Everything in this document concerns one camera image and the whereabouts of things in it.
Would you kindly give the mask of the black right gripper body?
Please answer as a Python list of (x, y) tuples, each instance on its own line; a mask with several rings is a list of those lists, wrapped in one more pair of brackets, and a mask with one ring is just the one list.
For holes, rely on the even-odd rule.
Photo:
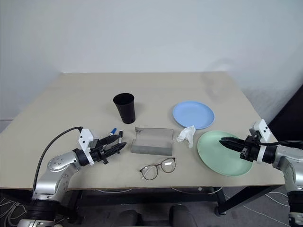
[(259, 154), (258, 142), (252, 136), (248, 136), (244, 140), (244, 147), (240, 153), (240, 158), (247, 160), (249, 162), (253, 162), (257, 160), (258, 154)]

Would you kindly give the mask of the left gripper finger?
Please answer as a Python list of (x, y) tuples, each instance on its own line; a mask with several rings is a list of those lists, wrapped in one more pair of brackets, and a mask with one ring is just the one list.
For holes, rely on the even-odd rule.
[(113, 154), (120, 153), (120, 150), (123, 149), (126, 144), (127, 142), (117, 143), (114, 146), (112, 146), (110, 149), (104, 150), (104, 153), (106, 156), (111, 156)]
[(114, 141), (123, 137), (123, 131), (119, 131), (119, 134), (113, 134), (99, 140), (99, 145), (104, 146), (113, 143)]

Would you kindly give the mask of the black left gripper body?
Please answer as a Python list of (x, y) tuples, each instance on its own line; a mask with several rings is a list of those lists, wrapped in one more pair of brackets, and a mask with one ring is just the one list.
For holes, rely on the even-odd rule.
[(109, 153), (104, 149), (104, 146), (106, 145), (106, 140), (101, 139), (98, 140), (95, 147), (90, 149), (90, 155), (94, 162), (100, 162), (102, 161), (103, 164), (108, 163), (108, 156)]

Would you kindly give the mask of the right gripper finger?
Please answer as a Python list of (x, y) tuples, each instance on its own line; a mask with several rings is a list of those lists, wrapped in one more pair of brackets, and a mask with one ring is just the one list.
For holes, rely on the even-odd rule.
[(221, 144), (223, 145), (243, 145), (245, 141), (235, 137), (222, 137)]
[(220, 141), (220, 143), (224, 147), (234, 150), (234, 151), (242, 151), (245, 147), (243, 144), (239, 144), (239, 143), (235, 143), (235, 142)]

